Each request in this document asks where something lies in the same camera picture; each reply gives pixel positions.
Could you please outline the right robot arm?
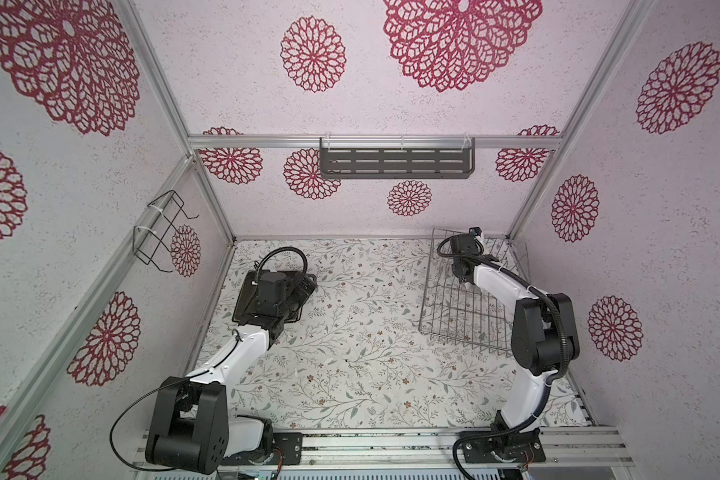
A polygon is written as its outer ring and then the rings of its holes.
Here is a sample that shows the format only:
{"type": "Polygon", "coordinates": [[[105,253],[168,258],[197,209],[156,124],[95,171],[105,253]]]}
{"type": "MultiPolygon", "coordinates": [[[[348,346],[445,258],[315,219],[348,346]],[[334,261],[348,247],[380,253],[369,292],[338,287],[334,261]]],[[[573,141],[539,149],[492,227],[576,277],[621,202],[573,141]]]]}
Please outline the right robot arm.
{"type": "Polygon", "coordinates": [[[567,375],[580,354],[573,302],[568,295],[548,293],[500,265],[496,256],[485,252],[478,228],[440,241],[436,253],[451,261],[459,282],[492,295],[513,313],[510,348],[518,371],[504,408],[485,436],[518,434],[540,417],[553,383],[567,375]]]}

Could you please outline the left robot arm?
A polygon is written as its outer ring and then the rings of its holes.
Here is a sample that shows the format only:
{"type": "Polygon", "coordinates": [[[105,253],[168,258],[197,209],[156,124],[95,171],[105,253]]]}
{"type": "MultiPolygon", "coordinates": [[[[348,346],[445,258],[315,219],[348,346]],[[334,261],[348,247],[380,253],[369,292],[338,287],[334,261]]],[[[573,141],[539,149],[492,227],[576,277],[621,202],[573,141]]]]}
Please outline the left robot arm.
{"type": "Polygon", "coordinates": [[[230,340],[185,378],[168,377],[157,391],[146,443],[148,463],[211,474],[228,459],[263,463],[275,451],[272,422],[229,415],[228,389],[274,345],[317,288],[313,274],[247,273],[233,312],[230,340]]]}

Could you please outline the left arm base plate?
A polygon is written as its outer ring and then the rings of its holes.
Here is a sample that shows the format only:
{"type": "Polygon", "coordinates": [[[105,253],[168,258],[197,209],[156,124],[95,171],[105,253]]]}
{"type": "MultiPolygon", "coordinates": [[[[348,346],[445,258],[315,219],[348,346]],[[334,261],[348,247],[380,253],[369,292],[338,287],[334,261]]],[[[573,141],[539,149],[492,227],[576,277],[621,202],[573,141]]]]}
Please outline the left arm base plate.
{"type": "Polygon", "coordinates": [[[265,433],[256,449],[225,457],[223,466],[284,466],[299,465],[304,435],[301,432],[265,433]]]}

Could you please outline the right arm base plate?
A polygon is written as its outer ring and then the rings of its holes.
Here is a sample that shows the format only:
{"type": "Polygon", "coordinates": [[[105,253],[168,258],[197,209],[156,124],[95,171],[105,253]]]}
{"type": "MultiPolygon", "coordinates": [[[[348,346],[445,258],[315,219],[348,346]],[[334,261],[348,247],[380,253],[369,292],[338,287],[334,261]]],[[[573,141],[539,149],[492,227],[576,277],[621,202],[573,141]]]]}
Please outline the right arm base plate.
{"type": "Polygon", "coordinates": [[[487,435],[488,432],[460,434],[459,449],[468,464],[529,464],[546,461],[538,428],[491,438],[487,435]]]}

